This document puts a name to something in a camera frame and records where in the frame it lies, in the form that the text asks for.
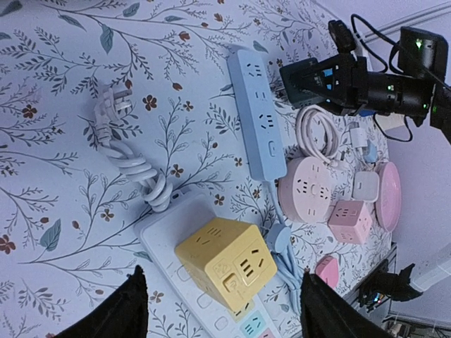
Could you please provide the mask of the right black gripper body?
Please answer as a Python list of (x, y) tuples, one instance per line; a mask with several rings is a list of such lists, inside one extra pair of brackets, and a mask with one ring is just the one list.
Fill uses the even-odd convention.
[(402, 75), (371, 72), (367, 59), (349, 57), (352, 87), (348, 93), (353, 107), (349, 115), (373, 111), (381, 115), (397, 113), (406, 116), (425, 116), (431, 106), (433, 83)]

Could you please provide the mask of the light blue power strip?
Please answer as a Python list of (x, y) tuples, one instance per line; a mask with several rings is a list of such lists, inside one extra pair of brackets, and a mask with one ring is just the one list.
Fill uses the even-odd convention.
[(276, 262), (277, 275), (288, 286), (292, 309), (299, 313), (302, 274), (276, 189), (276, 180), (286, 176), (288, 169), (264, 62), (257, 52), (237, 49), (227, 64), (250, 175), (267, 186), (277, 217), (267, 232), (266, 243)]

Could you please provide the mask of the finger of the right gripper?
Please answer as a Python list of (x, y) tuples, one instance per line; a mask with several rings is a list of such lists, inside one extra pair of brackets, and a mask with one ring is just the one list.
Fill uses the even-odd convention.
[(315, 95), (320, 96), (323, 102), (322, 108), (329, 110), (334, 115), (353, 115), (356, 105), (356, 89), (346, 84), (314, 85), (309, 89)]
[(342, 70), (351, 65), (352, 56), (333, 56), (323, 61), (308, 58), (283, 66), (280, 75), (292, 85), (324, 85), (332, 83)]

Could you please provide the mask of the small white charger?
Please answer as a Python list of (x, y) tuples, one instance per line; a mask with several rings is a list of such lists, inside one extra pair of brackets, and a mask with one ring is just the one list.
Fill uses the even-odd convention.
[(366, 130), (362, 128), (359, 123), (353, 122), (350, 125), (350, 139), (352, 146), (355, 149), (363, 150), (367, 147), (367, 134)]

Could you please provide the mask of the pink round socket base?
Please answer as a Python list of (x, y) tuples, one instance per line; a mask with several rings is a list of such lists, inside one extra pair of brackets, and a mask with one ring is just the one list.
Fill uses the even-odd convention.
[(325, 219), (331, 203), (332, 184), (327, 167), (318, 158), (300, 157), (288, 163), (278, 181), (278, 201), (285, 216), (296, 223)]

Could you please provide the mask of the yellow cube adapter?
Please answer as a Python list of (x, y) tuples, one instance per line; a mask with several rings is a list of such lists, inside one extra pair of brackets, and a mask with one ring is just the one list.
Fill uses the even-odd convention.
[(220, 217), (177, 245), (175, 254), (199, 289), (234, 312), (278, 271), (257, 225)]

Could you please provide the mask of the green patterned cube adapter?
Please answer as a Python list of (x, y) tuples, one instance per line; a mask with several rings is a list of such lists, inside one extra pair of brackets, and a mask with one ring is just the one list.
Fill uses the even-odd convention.
[(297, 85), (298, 77), (295, 73), (307, 69), (318, 63), (316, 58), (307, 58), (280, 68), (280, 76), (285, 89), (288, 102), (293, 108), (304, 108), (313, 104), (319, 104), (323, 99), (313, 92), (301, 89)]

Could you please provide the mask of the white long power strip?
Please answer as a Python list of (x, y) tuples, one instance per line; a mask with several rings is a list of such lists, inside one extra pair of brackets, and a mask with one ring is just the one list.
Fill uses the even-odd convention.
[(187, 188), (175, 189), (163, 173), (125, 142), (113, 137), (112, 125), (130, 107), (130, 92), (103, 88), (94, 107), (99, 151), (130, 182), (138, 185), (152, 210), (148, 220), (138, 222), (135, 234), (167, 282), (210, 337), (278, 337), (279, 331), (256, 294), (234, 312), (197, 287), (175, 248), (210, 220), (218, 217), (206, 196)]

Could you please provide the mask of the white plug adapter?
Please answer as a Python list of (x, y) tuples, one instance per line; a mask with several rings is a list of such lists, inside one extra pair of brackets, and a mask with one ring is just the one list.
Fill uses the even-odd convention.
[(359, 171), (355, 173), (352, 198), (358, 201), (374, 203), (379, 196), (380, 177), (374, 171)]

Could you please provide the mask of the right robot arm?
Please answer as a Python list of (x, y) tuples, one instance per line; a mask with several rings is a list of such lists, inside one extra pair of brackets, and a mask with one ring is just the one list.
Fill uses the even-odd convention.
[(288, 101), (295, 108), (318, 104), (338, 116), (400, 114), (416, 126), (425, 119), (450, 138), (450, 90), (430, 80), (371, 72), (367, 59), (338, 54), (280, 68)]

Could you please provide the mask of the small light blue plug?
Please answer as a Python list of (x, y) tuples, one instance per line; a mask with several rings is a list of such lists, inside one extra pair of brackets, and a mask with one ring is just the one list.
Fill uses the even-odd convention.
[(368, 164), (374, 164), (378, 160), (377, 148), (374, 144), (369, 142), (366, 147), (363, 148), (363, 158)]

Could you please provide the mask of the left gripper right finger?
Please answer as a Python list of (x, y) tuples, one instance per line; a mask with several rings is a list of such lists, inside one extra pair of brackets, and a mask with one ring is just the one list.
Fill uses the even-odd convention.
[(360, 315), (319, 276), (304, 271), (301, 286), (303, 337), (389, 337), (386, 331)]

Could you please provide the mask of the pink square plug adapter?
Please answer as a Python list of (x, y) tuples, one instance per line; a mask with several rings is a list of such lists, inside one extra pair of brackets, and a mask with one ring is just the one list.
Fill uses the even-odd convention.
[(340, 278), (338, 260), (332, 256), (323, 257), (316, 264), (315, 274), (318, 275), (329, 287), (335, 289)]

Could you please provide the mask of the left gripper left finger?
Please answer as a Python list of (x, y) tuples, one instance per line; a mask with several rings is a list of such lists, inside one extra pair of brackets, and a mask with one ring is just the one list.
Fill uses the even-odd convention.
[(57, 337), (146, 337), (148, 293), (144, 271), (133, 274), (90, 314), (58, 333)]

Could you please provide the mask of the pink cube socket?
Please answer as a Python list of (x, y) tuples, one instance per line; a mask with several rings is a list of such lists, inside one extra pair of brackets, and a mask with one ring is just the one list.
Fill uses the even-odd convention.
[(373, 225), (365, 201), (338, 201), (328, 220), (328, 227), (341, 243), (364, 244)]

